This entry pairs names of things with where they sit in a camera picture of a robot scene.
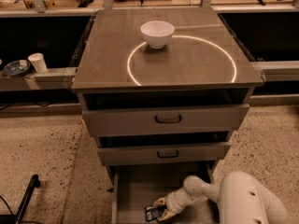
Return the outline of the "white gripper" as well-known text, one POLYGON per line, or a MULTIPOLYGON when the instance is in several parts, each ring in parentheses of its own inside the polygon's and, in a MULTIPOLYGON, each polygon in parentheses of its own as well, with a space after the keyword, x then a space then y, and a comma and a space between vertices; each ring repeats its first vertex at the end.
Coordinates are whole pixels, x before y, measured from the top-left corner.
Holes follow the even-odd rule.
POLYGON ((191 195, 184 189, 178 189, 166 195, 165 197, 159 198, 153 204, 154 207, 167 206, 167 209, 163 211, 163 214, 157 218, 158 221, 166 221, 176 214, 181 213, 188 205, 191 200, 191 195))

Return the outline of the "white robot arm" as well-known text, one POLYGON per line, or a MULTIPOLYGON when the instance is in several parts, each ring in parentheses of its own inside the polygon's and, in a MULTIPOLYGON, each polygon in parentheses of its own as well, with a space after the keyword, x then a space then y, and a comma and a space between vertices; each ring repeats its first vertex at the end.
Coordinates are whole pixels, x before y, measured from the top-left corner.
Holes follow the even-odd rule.
POLYGON ((158 217, 159 221, 165 221, 204 197, 218 205, 220 224, 286 224, 287 221, 286 208, 278 196, 254 176, 241 171, 228 173, 218 186, 189 175, 180 189, 159 198, 153 206, 165 207, 158 217))

